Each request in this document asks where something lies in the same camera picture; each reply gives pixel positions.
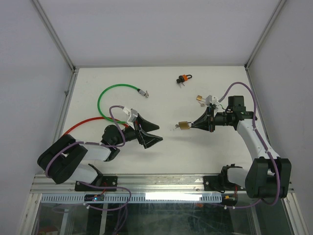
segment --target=purple cable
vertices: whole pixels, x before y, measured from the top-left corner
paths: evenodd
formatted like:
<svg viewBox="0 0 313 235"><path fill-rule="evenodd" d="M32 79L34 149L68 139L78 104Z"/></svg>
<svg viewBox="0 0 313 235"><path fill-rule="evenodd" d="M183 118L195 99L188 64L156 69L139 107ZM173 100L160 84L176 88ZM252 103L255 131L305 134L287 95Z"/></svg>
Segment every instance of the purple cable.
<svg viewBox="0 0 313 235"><path fill-rule="evenodd" d="M124 216L125 216L125 218L124 218L123 223L121 224L121 226L120 226L118 229L116 229L116 230L113 232L112 235L117 235L117 233L123 228L123 226L124 226L124 224L125 224L125 222L126 222L126 220L127 220L127 216L128 216L127 207L125 207L125 210L124 210L122 216L121 216L120 219L117 221L116 227L119 225L121 218L123 218Z"/></svg>
<svg viewBox="0 0 313 235"><path fill-rule="evenodd" d="M116 223L114 229L116 229L116 227L117 227L117 226L119 225L119 223L121 222L121 210L122 210L122 209L118 210L118 214L117 214L117 223Z"/></svg>
<svg viewBox="0 0 313 235"><path fill-rule="evenodd" d="M126 201L122 206L117 207L117 208L113 208L113 209L101 209L101 208L94 207L94 206L92 206L92 205L90 205L90 204L87 204L90 208L96 209L96 210L98 210L98 211L110 212L110 211L117 211L117 210L119 210L119 209L122 209L123 207L125 207L125 206L129 203L129 201L131 200L131 197L132 197L132 192L131 192L128 188L125 188L125 187L119 187L119 186L117 186L117 187L99 187L99 186L90 185L90 184L87 184L87 183L81 182L81 181L80 181L80 183L83 184L83 185L86 185L86 186L88 186L88 187L91 187L91 188L98 188L98 189L123 189L123 190L126 190L126 191L129 193L129 198L127 199L127 201Z"/></svg>
<svg viewBox="0 0 313 235"><path fill-rule="evenodd" d="M121 109L124 109L124 106L121 106L121 105L113 105L109 108L109 113L111 115L111 118L112 120L114 121L119 133L121 134L122 136L122 139L123 139L123 143L121 145L105 145L105 144L99 144L97 142L83 142L83 141L77 141L77 142L74 142L70 145L68 145L67 147L65 147L64 149L62 149L60 152L58 152L52 159L51 161L48 163L47 167L45 168L45 176L47 178L50 178L49 175L48 175L48 172L49 172L49 169L52 165L52 163L57 159L57 157L59 157L62 153L64 153L65 151L67 151L69 148L77 145L77 144L90 144L90 145L99 145L99 146L102 146L102 147L107 147L107 148L110 148L110 147L123 147L126 143L126 140L125 140L125 136L123 134L123 131L121 130L121 128L119 127L117 121L115 120L115 118L113 117L112 115L112 108L121 108Z"/></svg>
<svg viewBox="0 0 313 235"><path fill-rule="evenodd" d="M252 118L252 126L253 126L253 128L254 128L254 131L255 131L256 135L257 135L258 138L260 139L260 141L261 141L261 143L262 143L264 149L267 151L267 154L268 154L268 156L269 156L271 162L273 163L273 166L274 166L274 169L275 169L276 184L277 184L277 190L276 190L275 199L274 199L274 201L271 202L271 203L269 203L269 202L265 201L264 199L262 199L262 201L263 201L264 203L266 203L266 204L268 204L268 205L270 205L270 206L273 206L273 205L275 205L275 204L277 203L277 201L278 201L278 199L279 199L279 194L280 194L279 172L278 172L278 168L277 168L277 165L276 165L276 163L275 163L275 160L274 160L272 154L268 151L268 146L266 145L266 143L265 143L264 139L262 138L262 136L261 136L260 132L258 131L258 129L256 129L256 125L255 125L256 98L255 98L255 96L254 96L252 90L250 89L250 87L248 87L248 86L247 86L245 83L243 83L243 82L234 82L233 84L231 84L231 85L228 87L227 91L225 92L225 94L222 96L222 98L221 98L218 102L222 102L222 101L225 99L226 95L228 94L229 90L230 90L234 85L236 85L236 84L240 84L240 85L243 85L244 87L246 87L246 88L249 90L249 92L250 92L250 94L251 94L251 96L252 96L252 99L253 99L253 118Z"/></svg>
<svg viewBox="0 0 313 235"><path fill-rule="evenodd" d="M235 207L235 206L234 206L234 209L246 209L246 208L254 207L255 205L259 204L260 202L261 202L261 199L257 200L256 202L254 202L253 204L248 205L248 206L240 206L240 207ZM214 205L214 206L226 207L226 208L233 209L232 206L226 206L226 205L216 204L216 203L210 203L210 204L211 204L211 205Z"/></svg>

